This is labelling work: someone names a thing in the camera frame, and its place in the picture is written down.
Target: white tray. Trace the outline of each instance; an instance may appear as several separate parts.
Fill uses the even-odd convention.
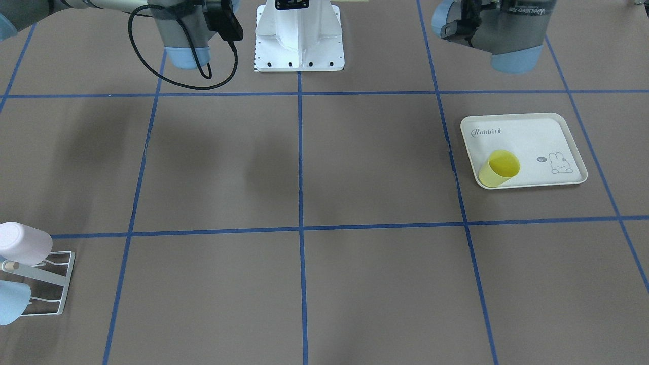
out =
[[[473,176],[485,189],[581,184],[588,178],[570,129],[559,114],[469,116],[462,120],[460,129]],[[516,155],[520,172],[500,186],[490,188],[478,180],[478,172],[496,149],[506,149]]]

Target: light blue mug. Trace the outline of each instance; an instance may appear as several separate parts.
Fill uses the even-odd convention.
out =
[[[27,284],[0,280],[0,325],[17,320],[27,308],[31,295]]]

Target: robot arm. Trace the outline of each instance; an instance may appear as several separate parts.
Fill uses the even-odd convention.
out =
[[[215,34],[229,42],[243,39],[243,30],[234,16],[238,4],[239,0],[2,0],[0,41],[64,9],[106,8],[131,13],[141,6],[152,5],[156,8],[141,9],[141,14],[155,19],[174,66],[195,69],[210,61],[208,41]],[[194,50],[178,20],[191,37]]]
[[[490,52],[506,73],[534,69],[557,0],[444,0],[432,26],[449,42]]]

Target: yellow cup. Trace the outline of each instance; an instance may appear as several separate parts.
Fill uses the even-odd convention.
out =
[[[493,151],[487,162],[482,165],[478,173],[478,179],[482,184],[490,188],[504,183],[518,175],[520,162],[516,155],[504,149]]]

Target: rectangular tray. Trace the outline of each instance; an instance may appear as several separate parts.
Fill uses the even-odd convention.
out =
[[[568,124],[556,113],[469,116],[460,124],[476,182],[489,190],[581,184],[588,171]],[[490,188],[478,172],[492,151],[506,149],[520,161],[520,172]]]

